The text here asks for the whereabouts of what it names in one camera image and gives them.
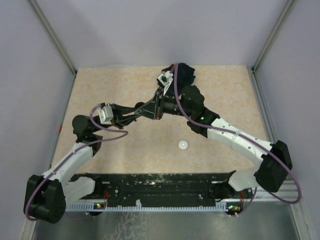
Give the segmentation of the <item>white earbud charging case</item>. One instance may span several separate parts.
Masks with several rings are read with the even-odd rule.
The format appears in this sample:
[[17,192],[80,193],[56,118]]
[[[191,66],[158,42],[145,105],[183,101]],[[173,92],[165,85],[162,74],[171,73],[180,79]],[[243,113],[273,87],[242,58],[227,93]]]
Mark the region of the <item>white earbud charging case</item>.
[[186,149],[189,147],[189,144],[188,144],[187,141],[181,140],[181,141],[178,143],[178,147],[179,147],[181,150],[186,150]]

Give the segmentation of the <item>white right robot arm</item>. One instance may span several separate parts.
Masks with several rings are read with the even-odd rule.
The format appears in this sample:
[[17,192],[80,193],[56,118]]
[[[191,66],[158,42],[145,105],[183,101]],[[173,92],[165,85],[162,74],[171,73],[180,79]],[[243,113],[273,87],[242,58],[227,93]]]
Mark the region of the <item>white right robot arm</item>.
[[272,143],[239,130],[206,108],[204,101],[195,85],[184,87],[179,101],[165,96],[158,88],[151,100],[135,105],[134,113],[151,120],[160,120],[164,114],[181,116],[186,113],[187,125],[193,132],[218,141],[249,159],[254,166],[231,172],[223,185],[227,197],[235,198],[242,190],[255,187],[278,192],[288,176],[287,170],[293,167],[288,146],[281,140]]

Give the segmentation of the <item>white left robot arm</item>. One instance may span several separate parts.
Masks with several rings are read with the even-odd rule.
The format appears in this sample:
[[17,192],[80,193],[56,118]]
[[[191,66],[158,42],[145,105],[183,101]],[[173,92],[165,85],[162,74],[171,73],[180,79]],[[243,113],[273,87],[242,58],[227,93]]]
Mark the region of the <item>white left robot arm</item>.
[[42,220],[57,223],[66,208],[90,195],[97,199],[103,195],[104,186],[94,177],[72,177],[91,160],[107,142],[96,132],[100,130],[118,133],[115,141],[128,135],[124,127],[136,120],[135,108],[117,104],[99,103],[89,115],[76,115],[72,120],[76,141],[71,150],[54,166],[41,175],[32,175],[26,185],[23,212],[29,221]]

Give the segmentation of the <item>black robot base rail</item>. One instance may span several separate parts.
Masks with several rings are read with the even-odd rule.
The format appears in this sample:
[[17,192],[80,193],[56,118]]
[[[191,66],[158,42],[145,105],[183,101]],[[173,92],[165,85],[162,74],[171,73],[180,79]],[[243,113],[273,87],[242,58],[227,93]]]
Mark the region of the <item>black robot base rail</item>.
[[230,173],[83,173],[74,175],[95,180],[92,193],[82,200],[102,200],[112,207],[188,209],[216,207],[227,199],[241,202],[252,197],[248,189],[234,190],[228,185]]

